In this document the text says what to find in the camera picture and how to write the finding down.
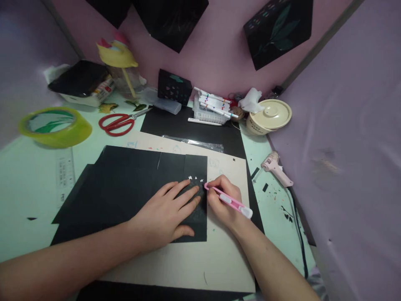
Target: red scissors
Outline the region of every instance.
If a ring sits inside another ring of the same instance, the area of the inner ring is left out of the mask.
[[[128,115],[128,114],[111,114],[111,115],[107,115],[107,116],[104,116],[103,118],[101,118],[99,120],[99,126],[100,126],[101,129],[103,129],[110,136],[113,136],[113,137],[123,136],[123,135],[127,134],[132,129],[137,117],[139,117],[139,116],[141,116],[143,114],[146,114],[151,109],[152,108],[143,110],[142,112],[139,112],[138,114],[135,114],[135,115]],[[110,124],[108,124],[106,126],[103,125],[103,122],[106,119],[109,119],[109,118],[112,118],[112,117],[117,117],[117,116],[121,116],[121,117],[119,119],[111,122]],[[124,125],[128,125],[128,124],[131,124],[131,125],[124,132],[121,132],[121,133],[112,133],[111,132],[112,130],[115,130],[117,128],[121,128]]]

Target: marker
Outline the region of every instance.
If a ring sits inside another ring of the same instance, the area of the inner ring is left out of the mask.
[[[227,118],[231,118],[231,117],[238,118],[238,117],[239,117],[238,115],[232,114],[232,113],[230,113],[230,112],[221,111],[221,110],[219,110],[219,109],[216,109],[215,107],[213,107],[213,106],[211,106],[211,105],[206,105],[206,104],[204,104],[203,102],[199,102],[199,104],[200,104],[202,107],[208,108],[209,110],[211,110],[211,111],[213,111],[213,112],[216,112],[216,113],[218,113],[218,114],[220,114],[220,115],[224,115],[224,116],[226,116]]]
[[[204,104],[203,102],[200,102],[199,104],[200,104],[202,107],[208,108],[210,111],[216,112],[217,114],[225,115],[224,112],[222,112],[222,111],[216,109],[215,107],[213,107],[213,106],[211,106],[211,105],[206,105],[206,104]]]
[[[200,102],[200,103],[203,103],[203,104],[206,104],[206,105],[210,105],[210,106],[212,106],[212,107],[214,107],[214,108],[216,108],[216,109],[218,109],[218,110],[225,111],[225,112],[228,113],[228,107],[220,107],[219,104],[215,104],[215,103],[209,102],[209,101],[207,101],[207,100],[205,100],[205,99],[203,99],[203,98],[200,98],[200,99],[199,99],[199,102]]]
[[[195,122],[195,123],[203,123],[203,124],[208,124],[208,125],[218,125],[221,126],[220,123],[215,123],[215,122],[209,122],[209,121],[202,121],[199,119],[194,119],[194,118],[188,118],[189,122]]]
[[[230,105],[224,102],[221,102],[220,100],[214,99],[214,98],[209,98],[209,97],[205,97],[205,96],[201,96],[199,99],[204,100],[207,103],[210,103],[211,105],[214,105],[215,107],[222,107],[222,108],[226,108],[227,110],[230,108]]]
[[[228,99],[226,99],[226,98],[222,98],[222,97],[217,96],[217,95],[214,95],[214,94],[209,94],[208,92],[205,92],[205,91],[203,91],[203,90],[201,90],[201,89],[199,89],[199,88],[197,88],[197,87],[194,87],[194,89],[195,89],[196,91],[200,92],[202,95],[204,95],[204,96],[206,96],[206,97],[214,98],[214,99],[217,99],[217,100],[220,100],[220,101],[222,101],[222,102],[229,103],[229,104],[231,103],[231,100],[228,100]]]

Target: yellow tape roll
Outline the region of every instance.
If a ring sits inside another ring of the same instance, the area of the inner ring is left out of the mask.
[[[39,143],[66,148],[84,141],[92,126],[78,111],[67,107],[50,107],[25,116],[18,126],[21,134]]]

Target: ruler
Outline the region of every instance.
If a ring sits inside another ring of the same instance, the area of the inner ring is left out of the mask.
[[[71,147],[56,150],[56,185],[56,207],[60,208],[75,185],[74,160]]]

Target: desk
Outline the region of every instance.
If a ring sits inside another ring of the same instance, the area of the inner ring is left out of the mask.
[[[119,105],[117,112],[130,114],[133,106],[114,92],[107,102]],[[74,146],[74,170],[77,179],[86,164],[95,163],[105,145],[123,146],[126,137],[108,136],[98,126],[103,114],[98,108],[65,103],[78,110],[92,125],[93,132],[84,142]],[[140,130],[144,116],[138,117],[133,130]],[[241,134],[251,173],[260,167],[272,151],[265,136]],[[56,207],[56,152],[19,137],[0,151],[0,261],[4,261],[50,245],[58,225],[51,224]],[[266,236],[303,274],[301,247],[296,225],[284,216],[282,206],[290,213],[291,196],[271,174],[262,171],[253,184]],[[301,228],[304,242],[307,241]],[[309,270],[315,266],[309,246],[305,246]]]

